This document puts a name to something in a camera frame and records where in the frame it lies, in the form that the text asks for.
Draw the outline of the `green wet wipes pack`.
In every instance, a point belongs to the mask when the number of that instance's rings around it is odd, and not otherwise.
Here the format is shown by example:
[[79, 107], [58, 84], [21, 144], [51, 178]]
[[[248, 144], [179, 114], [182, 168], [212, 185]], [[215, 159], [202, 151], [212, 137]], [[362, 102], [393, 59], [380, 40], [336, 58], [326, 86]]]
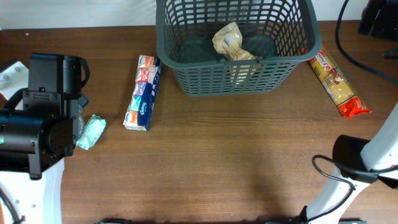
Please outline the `green wet wipes pack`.
[[93, 114], [84, 128], [81, 138], [77, 140], [76, 145], [88, 151], [101, 137], [105, 127], [106, 120]]

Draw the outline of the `Kleenex tissue multipack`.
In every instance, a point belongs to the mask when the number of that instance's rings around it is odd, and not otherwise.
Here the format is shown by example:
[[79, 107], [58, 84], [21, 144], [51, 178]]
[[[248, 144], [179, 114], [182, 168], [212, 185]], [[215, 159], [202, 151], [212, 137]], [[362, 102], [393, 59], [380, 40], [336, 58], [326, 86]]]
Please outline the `Kleenex tissue multipack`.
[[162, 62], [158, 57], [139, 56], [134, 91], [123, 120], [126, 129], [149, 130], [161, 69]]

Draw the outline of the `beige snack bag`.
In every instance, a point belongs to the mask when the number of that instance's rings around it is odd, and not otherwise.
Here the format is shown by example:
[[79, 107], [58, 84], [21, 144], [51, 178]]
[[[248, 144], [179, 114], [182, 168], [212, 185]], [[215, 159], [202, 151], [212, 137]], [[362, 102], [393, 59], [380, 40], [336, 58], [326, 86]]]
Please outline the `beige snack bag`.
[[[219, 54], [229, 61], [257, 60], [259, 57], [243, 49], [243, 36], [236, 22], [231, 22], [221, 28], [212, 38], [213, 46]], [[230, 82], [240, 86], [250, 73], [260, 69], [259, 65], [232, 66]]]

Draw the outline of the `spaghetti pasta packet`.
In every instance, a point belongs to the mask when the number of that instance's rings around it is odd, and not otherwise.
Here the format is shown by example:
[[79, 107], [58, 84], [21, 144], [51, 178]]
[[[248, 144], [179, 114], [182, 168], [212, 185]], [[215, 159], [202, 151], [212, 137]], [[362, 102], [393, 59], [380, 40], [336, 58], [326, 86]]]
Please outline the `spaghetti pasta packet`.
[[342, 117], [371, 112], [324, 46], [307, 62]]

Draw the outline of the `green lid spice jar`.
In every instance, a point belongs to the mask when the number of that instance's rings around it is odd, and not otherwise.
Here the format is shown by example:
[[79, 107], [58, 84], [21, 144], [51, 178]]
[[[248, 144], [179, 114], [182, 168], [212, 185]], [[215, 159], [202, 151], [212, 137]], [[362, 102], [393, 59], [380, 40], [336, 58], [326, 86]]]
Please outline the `green lid spice jar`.
[[269, 79], [279, 79], [284, 73], [284, 68], [280, 62], [267, 62], [262, 69], [262, 74]]

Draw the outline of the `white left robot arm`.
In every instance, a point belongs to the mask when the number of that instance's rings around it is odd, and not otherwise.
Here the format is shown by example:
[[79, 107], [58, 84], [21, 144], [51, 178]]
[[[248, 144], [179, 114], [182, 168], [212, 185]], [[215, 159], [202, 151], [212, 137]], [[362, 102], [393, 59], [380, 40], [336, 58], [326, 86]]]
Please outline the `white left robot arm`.
[[71, 55], [33, 53], [25, 77], [2, 88], [1, 207], [6, 223], [61, 223], [65, 158], [85, 123], [88, 62]]

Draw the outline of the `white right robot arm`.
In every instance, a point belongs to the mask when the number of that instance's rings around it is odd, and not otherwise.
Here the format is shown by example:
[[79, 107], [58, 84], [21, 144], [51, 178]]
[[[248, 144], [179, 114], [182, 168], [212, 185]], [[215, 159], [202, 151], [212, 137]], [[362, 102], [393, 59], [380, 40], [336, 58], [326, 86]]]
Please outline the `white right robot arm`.
[[312, 157], [314, 168], [328, 178], [318, 197], [304, 207], [302, 223], [338, 223], [353, 200], [380, 180], [397, 188], [397, 107], [371, 139], [342, 134], [331, 158]]

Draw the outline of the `grey plastic basket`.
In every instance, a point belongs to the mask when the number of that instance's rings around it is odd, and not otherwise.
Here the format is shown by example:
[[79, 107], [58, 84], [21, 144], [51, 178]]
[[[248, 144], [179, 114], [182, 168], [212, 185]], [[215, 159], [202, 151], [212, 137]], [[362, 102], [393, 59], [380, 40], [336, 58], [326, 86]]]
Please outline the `grey plastic basket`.
[[[214, 35], [230, 23], [252, 60], [215, 50]], [[190, 96], [272, 91], [322, 46], [311, 0], [157, 0], [156, 33], [157, 55]]]

